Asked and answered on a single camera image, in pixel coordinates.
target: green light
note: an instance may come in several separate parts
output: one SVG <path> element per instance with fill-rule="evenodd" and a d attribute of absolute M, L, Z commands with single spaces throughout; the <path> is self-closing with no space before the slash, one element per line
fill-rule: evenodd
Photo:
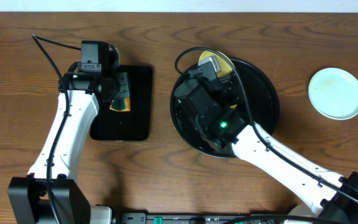
<path fill-rule="evenodd" d="M 225 128 L 225 127 L 227 127 L 227 122 L 222 121 L 222 122 L 221 122 L 221 128 Z"/>

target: wood grain surface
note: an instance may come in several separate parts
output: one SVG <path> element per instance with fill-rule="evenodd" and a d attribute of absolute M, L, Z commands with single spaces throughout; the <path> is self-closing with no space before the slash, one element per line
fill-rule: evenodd
<path fill-rule="evenodd" d="M 86 140 L 79 186 L 90 204 L 159 213 L 285 213 L 301 203 L 251 164 L 200 154 L 173 127 L 173 63 L 198 45 L 267 74 L 280 99 L 275 138 L 323 167 L 345 176 L 358 172 L 358 115 L 325 118 L 307 94 L 322 68 L 339 67 L 358 79 L 358 14 L 0 13 L 0 223 L 15 222 L 7 186 L 35 162 L 57 108 L 58 79 L 32 33 L 75 46 L 102 40 L 119 49 L 121 63 L 154 67 L 149 139 Z M 61 70 L 80 59 L 78 51 L 44 46 Z M 181 69 L 197 56 L 186 56 Z"/>

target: yellow object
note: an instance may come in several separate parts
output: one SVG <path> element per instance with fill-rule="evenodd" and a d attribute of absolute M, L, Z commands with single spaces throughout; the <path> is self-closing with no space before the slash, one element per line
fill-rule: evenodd
<path fill-rule="evenodd" d="M 228 75 L 228 74 L 230 74 L 232 71 L 233 71 L 233 69 L 231 69 L 231 67 L 230 67 L 230 65 L 227 63 L 227 62 L 225 62 L 220 56 L 218 56 L 218 55 L 216 55 L 216 54 L 214 54 L 214 53 L 212 53 L 212 52 L 209 52 L 209 51 L 204 51 L 201 55 L 200 55 L 200 59 L 198 59 L 198 61 L 200 61 L 200 60 L 202 60 L 202 59 L 205 59 L 205 58 L 208 58 L 208 57 L 210 57 L 210 56 L 212 56 L 212 55 L 215 55 L 217 58 L 218 58 L 218 63 L 219 63 L 219 66 L 221 67 L 221 71 L 220 72 L 218 72 L 218 74 L 216 74 L 217 76 L 218 76 L 218 78 L 221 78 L 221 77 L 223 77 L 223 76 L 225 76 L 225 75 Z"/>
<path fill-rule="evenodd" d="M 124 103 L 125 103 L 125 109 L 123 109 L 123 110 L 115 110 L 112 107 L 112 105 L 110 105 L 110 110 L 117 111 L 117 112 L 129 112 L 129 111 L 131 111 L 131 101 L 130 101 L 129 97 L 124 98 Z"/>

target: small white plate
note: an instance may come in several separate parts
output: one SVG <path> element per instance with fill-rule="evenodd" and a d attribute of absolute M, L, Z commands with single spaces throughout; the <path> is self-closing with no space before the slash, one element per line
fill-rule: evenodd
<path fill-rule="evenodd" d="M 314 108 L 328 118 L 344 120 L 358 114 L 358 81 L 345 70 L 320 70 L 310 80 L 308 92 Z"/>

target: white wall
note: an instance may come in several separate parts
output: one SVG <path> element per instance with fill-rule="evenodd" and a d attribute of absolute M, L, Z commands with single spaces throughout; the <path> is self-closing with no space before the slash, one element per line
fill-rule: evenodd
<path fill-rule="evenodd" d="M 358 0 L 0 0 L 15 12 L 358 12 Z"/>

